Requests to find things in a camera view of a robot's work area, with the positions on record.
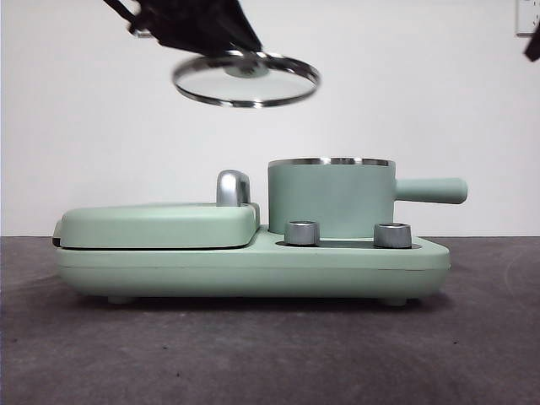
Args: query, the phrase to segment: silver rim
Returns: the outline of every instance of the silver rim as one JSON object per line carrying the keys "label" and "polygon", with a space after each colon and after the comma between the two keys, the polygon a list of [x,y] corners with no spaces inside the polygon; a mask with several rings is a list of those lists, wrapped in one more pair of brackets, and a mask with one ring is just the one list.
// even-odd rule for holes
{"label": "silver rim", "polygon": [[[284,99],[229,100],[193,93],[179,85],[180,79],[188,74],[216,68],[234,68],[240,65],[240,63],[246,64],[247,62],[254,62],[258,65],[263,65],[265,68],[270,70],[296,74],[297,76],[301,76],[302,78],[312,82],[314,87],[303,94]],[[311,65],[290,57],[284,57],[282,55],[266,52],[230,51],[226,56],[223,57],[197,57],[182,63],[173,72],[172,82],[182,95],[185,95],[187,98],[195,101],[225,107],[263,108],[292,104],[307,99],[309,96],[313,95],[321,85],[321,75]]]}
{"label": "silver rim", "polygon": [[274,160],[268,167],[280,165],[369,165],[369,166],[390,166],[394,165],[391,160],[366,159],[366,158],[300,158]]}

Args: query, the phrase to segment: glass lid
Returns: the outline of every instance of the glass lid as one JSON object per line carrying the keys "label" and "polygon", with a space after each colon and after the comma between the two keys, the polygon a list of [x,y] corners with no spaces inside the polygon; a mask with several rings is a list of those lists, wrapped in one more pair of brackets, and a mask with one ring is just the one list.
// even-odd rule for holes
{"label": "glass lid", "polygon": [[313,95],[321,80],[305,62],[264,52],[232,51],[182,63],[173,83],[186,97],[212,105],[262,108]]}

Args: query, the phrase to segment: pot rim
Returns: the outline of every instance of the pot rim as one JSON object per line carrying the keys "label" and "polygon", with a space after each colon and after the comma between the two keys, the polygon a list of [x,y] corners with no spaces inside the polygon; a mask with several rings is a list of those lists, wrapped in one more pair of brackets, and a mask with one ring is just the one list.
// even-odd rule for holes
{"label": "pot rim", "polygon": [[371,158],[295,158],[273,160],[268,167],[280,165],[368,165],[368,166],[391,166],[392,160]]}

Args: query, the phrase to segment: pot handle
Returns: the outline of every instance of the pot handle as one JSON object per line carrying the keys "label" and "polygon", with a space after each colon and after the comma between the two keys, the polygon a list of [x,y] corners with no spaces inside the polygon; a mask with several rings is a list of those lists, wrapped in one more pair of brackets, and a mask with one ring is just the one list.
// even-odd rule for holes
{"label": "pot handle", "polygon": [[459,178],[400,179],[396,200],[423,203],[461,204],[467,200],[467,183]]}

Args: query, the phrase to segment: glass lid rim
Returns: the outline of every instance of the glass lid rim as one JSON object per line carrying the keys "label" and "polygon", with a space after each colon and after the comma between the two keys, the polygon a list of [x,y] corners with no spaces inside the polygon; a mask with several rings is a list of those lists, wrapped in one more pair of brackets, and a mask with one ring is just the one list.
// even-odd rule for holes
{"label": "glass lid rim", "polygon": [[[234,67],[238,64],[239,60],[243,62],[261,63],[265,68],[268,68],[269,70],[300,76],[305,80],[310,81],[313,84],[313,87],[303,93],[299,93],[297,95],[285,98],[272,98],[266,100],[234,100],[194,93],[188,89],[185,89],[179,84],[181,78],[184,78],[185,76],[188,76],[192,73],[212,70],[216,68]],[[320,87],[321,75],[310,64],[302,62],[298,59],[293,59],[291,57],[285,57],[277,53],[228,51],[223,56],[195,57],[181,63],[175,68],[172,73],[172,82],[175,85],[176,89],[182,95],[195,101],[200,101],[202,103],[211,105],[228,107],[263,108],[292,104],[294,102],[301,101],[310,97]]]}

